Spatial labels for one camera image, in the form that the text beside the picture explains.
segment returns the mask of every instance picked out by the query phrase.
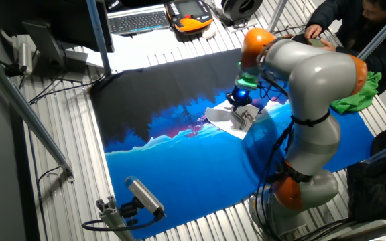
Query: black jacket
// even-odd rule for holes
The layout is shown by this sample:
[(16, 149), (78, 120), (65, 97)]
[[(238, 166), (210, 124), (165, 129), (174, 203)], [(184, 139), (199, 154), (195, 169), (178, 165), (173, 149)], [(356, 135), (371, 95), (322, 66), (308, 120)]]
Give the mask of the black jacket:
[[(342, 20), (342, 26), (336, 36), (345, 46), (351, 35), (359, 31), (359, 37), (351, 49), (337, 47), (337, 52), (357, 56), (360, 51), (381, 31), (386, 21), (363, 30), (367, 19), (363, 17), (362, 0), (326, 0), (312, 14), (307, 27), (318, 24), (323, 31), (328, 29), (334, 20)], [(365, 60), (367, 68), (372, 72), (382, 73), (379, 81), (379, 94), (386, 90), (386, 39)]]

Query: computer keyboard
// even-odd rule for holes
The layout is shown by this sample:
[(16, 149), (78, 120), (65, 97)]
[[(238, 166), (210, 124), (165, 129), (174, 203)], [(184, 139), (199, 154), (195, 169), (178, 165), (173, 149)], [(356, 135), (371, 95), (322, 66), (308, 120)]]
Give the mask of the computer keyboard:
[(164, 11), (141, 13), (109, 19), (111, 33), (129, 35), (170, 26)]

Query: person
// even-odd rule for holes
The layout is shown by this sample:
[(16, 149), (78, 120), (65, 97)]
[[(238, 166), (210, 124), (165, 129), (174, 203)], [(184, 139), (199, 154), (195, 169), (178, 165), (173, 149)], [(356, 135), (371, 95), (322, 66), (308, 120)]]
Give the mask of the person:
[[(334, 20), (342, 20), (336, 36), (344, 47), (322, 39), (323, 49), (357, 56), (386, 25), (386, 0), (325, 0), (306, 25), (305, 38), (315, 39)], [(382, 73), (378, 92), (386, 90), (386, 39), (365, 59), (367, 68)]]

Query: green cloth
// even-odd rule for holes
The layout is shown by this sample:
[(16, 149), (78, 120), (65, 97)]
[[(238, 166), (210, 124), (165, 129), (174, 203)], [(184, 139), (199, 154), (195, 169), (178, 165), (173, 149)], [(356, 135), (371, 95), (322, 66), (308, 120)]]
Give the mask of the green cloth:
[(378, 87), (378, 81), (382, 78), (381, 73), (370, 72), (367, 75), (367, 81), (360, 92), (343, 98), (342, 100), (336, 100), (331, 104), (331, 107), (339, 114), (344, 112), (358, 112), (372, 105), (373, 97), (378, 93), (376, 88)]

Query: computer monitor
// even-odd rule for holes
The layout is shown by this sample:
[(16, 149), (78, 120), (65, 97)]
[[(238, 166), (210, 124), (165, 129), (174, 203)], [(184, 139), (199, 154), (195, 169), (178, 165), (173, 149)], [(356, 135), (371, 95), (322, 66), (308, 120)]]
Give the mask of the computer monitor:
[[(106, 49), (113, 52), (104, 0), (96, 0), (96, 6)], [(64, 51), (65, 43), (99, 50), (86, 0), (0, 0), (0, 27), (10, 36), (31, 36), (40, 52), (34, 59), (36, 76), (84, 73), (87, 54)]]

